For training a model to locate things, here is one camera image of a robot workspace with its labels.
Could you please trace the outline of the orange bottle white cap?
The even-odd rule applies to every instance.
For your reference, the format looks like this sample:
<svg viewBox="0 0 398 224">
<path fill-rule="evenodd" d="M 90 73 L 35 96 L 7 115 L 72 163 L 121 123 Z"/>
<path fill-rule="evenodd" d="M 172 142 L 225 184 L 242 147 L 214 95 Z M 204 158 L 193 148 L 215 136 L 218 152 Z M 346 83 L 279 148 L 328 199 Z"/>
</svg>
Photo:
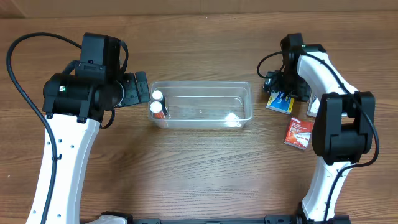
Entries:
<svg viewBox="0 0 398 224">
<path fill-rule="evenodd" d="M 162 103 L 159 101 L 153 101 L 150 104 L 150 112 L 152 113 L 153 118 L 157 121 L 157 124 L 162 127 L 167 127 L 166 116 L 163 111 Z"/>
</svg>

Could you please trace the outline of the dark bottle white cap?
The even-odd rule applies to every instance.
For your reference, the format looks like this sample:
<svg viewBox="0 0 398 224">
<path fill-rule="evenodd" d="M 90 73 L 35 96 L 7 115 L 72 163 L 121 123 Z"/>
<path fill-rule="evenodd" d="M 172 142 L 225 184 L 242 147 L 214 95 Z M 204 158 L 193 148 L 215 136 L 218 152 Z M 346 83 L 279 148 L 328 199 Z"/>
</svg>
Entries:
<svg viewBox="0 0 398 224">
<path fill-rule="evenodd" d="M 169 114 L 169 111 L 166 107 L 166 103 L 165 103 L 165 96 L 163 95 L 163 93 L 159 90 L 156 90 L 152 93 L 152 99 L 154 101 L 158 101 L 162 104 L 162 111 L 164 112 L 165 115 Z"/>
</svg>

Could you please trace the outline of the blue VapoDrops box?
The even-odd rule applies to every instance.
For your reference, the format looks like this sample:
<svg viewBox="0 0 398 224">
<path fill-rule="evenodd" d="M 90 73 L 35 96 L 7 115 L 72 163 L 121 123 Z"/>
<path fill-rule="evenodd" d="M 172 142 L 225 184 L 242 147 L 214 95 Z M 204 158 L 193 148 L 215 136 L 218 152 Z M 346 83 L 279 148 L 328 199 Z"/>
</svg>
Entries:
<svg viewBox="0 0 398 224">
<path fill-rule="evenodd" d="M 283 91 L 272 90 L 266 108 L 284 114 L 291 114 L 294 99 L 287 96 Z"/>
</svg>

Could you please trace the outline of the white blue medicine box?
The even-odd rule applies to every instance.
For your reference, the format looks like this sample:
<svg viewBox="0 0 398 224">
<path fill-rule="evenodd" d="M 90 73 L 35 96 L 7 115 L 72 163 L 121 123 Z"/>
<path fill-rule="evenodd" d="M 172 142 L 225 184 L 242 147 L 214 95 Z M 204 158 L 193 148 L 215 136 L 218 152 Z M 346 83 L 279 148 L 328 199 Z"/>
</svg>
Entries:
<svg viewBox="0 0 398 224">
<path fill-rule="evenodd" d="M 308 104 L 307 115 L 315 118 L 317 116 L 319 106 L 320 106 L 320 100 L 317 98 L 314 92 L 312 92 Z"/>
</svg>

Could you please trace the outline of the clear plastic container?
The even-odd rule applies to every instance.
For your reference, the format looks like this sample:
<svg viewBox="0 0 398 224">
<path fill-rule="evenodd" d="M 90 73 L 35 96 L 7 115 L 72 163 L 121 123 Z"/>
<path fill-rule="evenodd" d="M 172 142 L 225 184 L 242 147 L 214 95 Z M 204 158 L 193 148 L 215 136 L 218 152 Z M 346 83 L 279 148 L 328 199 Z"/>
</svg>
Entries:
<svg viewBox="0 0 398 224">
<path fill-rule="evenodd" d="M 253 117 L 253 93 L 248 82 L 154 82 L 150 92 L 160 91 L 168 114 L 149 119 L 160 128 L 242 128 Z"/>
</svg>

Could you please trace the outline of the red medicine box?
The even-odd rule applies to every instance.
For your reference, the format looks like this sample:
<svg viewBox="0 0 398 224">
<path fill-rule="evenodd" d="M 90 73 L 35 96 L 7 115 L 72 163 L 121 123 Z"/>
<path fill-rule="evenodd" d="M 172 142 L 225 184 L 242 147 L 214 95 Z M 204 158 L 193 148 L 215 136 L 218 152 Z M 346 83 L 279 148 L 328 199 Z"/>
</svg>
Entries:
<svg viewBox="0 0 398 224">
<path fill-rule="evenodd" d="M 284 139 L 284 144 L 305 150 L 312 134 L 313 123 L 291 117 Z"/>
</svg>

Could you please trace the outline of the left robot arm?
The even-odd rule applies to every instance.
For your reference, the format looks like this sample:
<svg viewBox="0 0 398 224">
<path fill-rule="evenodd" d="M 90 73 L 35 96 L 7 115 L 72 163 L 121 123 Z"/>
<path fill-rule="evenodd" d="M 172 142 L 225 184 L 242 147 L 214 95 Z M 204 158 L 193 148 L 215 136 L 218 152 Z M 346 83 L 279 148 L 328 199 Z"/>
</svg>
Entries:
<svg viewBox="0 0 398 224">
<path fill-rule="evenodd" d="M 86 33 L 78 60 L 43 89 L 49 128 L 28 223 L 79 223 L 81 193 L 91 148 L 105 111 L 150 101 L 144 72 L 126 72 L 120 50 L 107 35 Z"/>
</svg>

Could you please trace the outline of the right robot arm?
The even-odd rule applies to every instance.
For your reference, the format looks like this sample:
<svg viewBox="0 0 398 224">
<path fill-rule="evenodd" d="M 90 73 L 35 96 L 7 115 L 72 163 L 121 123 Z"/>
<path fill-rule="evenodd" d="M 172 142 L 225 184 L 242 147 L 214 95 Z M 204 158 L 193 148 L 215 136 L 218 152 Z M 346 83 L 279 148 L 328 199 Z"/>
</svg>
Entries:
<svg viewBox="0 0 398 224">
<path fill-rule="evenodd" d="M 313 127 L 312 147 L 318 157 L 310 188 L 294 215 L 267 215 L 265 223 L 350 223 L 336 216 L 335 204 L 349 172 L 377 160 L 379 137 L 374 126 L 376 101 L 359 91 L 335 69 L 321 44 L 305 44 L 300 33 L 280 42 L 282 66 L 264 78 L 269 102 L 311 96 L 320 102 Z"/>
</svg>

